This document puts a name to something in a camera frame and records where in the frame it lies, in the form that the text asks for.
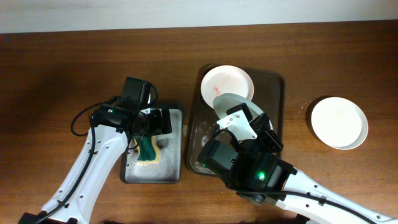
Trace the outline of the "white plate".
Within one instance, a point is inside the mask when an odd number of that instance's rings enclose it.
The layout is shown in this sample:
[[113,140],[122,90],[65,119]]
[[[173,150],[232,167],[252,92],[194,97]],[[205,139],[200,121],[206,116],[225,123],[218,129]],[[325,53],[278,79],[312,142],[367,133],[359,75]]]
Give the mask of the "white plate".
[[266,115],[266,113],[263,112],[263,110],[261,110],[260,107],[258,107],[252,101],[244,98],[243,96],[234,93],[224,93],[220,96],[217,96],[213,100],[213,107],[217,117],[222,119],[227,117],[228,110],[231,110],[241,103],[245,103],[248,107],[248,110],[251,114],[251,116],[248,117],[248,121],[253,130],[255,130],[255,125],[260,123],[260,118],[262,115]]
[[200,84],[200,93],[204,102],[213,108],[213,100],[224,93],[234,93],[252,100],[254,84],[243,69],[232,65],[220,65],[205,73]]
[[369,132],[368,120],[362,109],[341,97],[328,97],[315,104],[310,124],[319,140],[339,150],[359,147]]

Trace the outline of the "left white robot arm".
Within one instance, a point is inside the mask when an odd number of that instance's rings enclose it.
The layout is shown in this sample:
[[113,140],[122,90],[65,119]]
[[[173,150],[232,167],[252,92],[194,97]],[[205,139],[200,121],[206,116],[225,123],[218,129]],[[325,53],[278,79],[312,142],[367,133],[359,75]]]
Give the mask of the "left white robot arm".
[[89,223],[96,199],[119,157],[138,151],[138,161],[160,161],[155,136],[171,133],[168,110],[154,109],[159,97],[147,81],[126,78],[121,95],[94,105],[85,146],[66,179],[39,214],[20,223]]

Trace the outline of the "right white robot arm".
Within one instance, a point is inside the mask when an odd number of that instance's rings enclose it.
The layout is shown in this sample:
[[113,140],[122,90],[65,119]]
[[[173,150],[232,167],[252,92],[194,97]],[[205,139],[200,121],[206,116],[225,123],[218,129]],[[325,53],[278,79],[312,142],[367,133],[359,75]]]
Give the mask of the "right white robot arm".
[[198,156],[227,188],[256,205],[273,203],[315,223],[397,223],[316,183],[275,155],[269,117],[250,103],[214,103],[219,130]]

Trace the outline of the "green and yellow sponge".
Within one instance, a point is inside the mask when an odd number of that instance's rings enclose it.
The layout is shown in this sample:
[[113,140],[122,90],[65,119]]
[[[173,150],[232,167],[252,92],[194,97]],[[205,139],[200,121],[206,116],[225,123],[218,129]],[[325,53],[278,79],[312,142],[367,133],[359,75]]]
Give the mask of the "green and yellow sponge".
[[144,136],[138,146],[139,165],[157,164],[160,162],[161,153],[154,136]]

